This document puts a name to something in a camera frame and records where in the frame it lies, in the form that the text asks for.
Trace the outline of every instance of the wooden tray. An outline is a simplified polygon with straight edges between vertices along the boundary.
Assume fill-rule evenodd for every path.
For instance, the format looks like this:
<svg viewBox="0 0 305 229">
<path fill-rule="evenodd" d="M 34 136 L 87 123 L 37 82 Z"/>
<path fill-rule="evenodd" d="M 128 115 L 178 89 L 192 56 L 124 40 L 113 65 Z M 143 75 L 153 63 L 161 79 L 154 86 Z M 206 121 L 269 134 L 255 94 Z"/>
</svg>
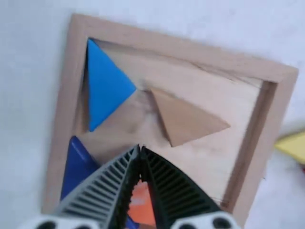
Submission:
<svg viewBox="0 0 305 229">
<path fill-rule="evenodd" d="M 88 131 L 86 46 L 95 39 L 138 90 Z M 298 75 L 294 67 L 94 17 L 71 19 L 43 200 L 59 203 L 68 142 L 101 163 L 140 143 L 192 178 L 243 225 Z M 230 128 L 170 147 L 148 85 L 207 110 Z"/>
</svg>

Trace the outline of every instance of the yellow object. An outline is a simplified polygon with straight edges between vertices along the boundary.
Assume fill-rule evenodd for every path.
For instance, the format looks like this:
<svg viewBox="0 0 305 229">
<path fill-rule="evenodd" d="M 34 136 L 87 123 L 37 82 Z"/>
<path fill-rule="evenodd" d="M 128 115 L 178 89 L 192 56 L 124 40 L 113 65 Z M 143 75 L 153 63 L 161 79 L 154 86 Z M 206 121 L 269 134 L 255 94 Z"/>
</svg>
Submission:
<svg viewBox="0 0 305 229">
<path fill-rule="evenodd" d="M 277 141 L 275 147 L 305 164 L 305 132 L 285 137 Z"/>
</svg>

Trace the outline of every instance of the wooden frame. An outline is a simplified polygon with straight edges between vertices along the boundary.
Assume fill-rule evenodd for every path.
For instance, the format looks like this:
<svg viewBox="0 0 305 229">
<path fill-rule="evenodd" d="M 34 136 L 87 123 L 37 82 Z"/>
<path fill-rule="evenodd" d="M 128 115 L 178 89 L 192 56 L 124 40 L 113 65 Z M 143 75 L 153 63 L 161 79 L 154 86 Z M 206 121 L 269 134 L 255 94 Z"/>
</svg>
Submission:
<svg viewBox="0 0 305 229">
<path fill-rule="evenodd" d="M 233 75 L 264 81 L 234 166 L 233 174 L 238 176 L 231 176 L 225 192 L 230 201 L 222 204 L 243 225 L 277 138 L 298 70 L 273 61 L 79 14 L 72 16 L 68 32 L 42 212 L 52 211 L 59 203 L 68 142 L 73 133 L 83 82 L 88 38 L 184 60 L 225 77 Z"/>
</svg>

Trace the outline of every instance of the white table surface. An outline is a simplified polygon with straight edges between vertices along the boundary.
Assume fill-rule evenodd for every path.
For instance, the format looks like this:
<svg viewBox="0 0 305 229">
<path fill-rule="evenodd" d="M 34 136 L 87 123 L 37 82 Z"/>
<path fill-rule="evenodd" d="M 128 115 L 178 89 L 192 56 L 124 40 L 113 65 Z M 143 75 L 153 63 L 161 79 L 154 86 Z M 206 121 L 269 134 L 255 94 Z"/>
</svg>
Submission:
<svg viewBox="0 0 305 229">
<path fill-rule="evenodd" d="M 305 1 L 1 0 L 1 228 L 13 229 L 40 210 L 63 52 L 73 12 L 297 67 L 300 75 L 281 133 L 305 128 Z M 289 157 L 274 154 L 246 228 L 305 228 L 304 212 L 305 175 Z"/>
</svg>

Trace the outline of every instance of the blue triangle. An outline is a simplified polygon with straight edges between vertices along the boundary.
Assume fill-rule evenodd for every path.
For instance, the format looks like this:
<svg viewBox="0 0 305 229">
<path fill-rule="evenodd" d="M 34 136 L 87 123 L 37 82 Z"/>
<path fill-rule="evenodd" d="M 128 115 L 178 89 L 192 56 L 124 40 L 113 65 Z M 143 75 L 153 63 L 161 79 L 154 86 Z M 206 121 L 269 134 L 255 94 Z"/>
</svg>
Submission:
<svg viewBox="0 0 305 229">
<path fill-rule="evenodd" d="M 136 90 L 131 80 L 88 40 L 89 131 L 94 131 Z"/>
<path fill-rule="evenodd" d="M 81 141 L 73 136 L 69 142 L 61 200 L 99 167 L 100 165 L 91 157 Z"/>
</svg>

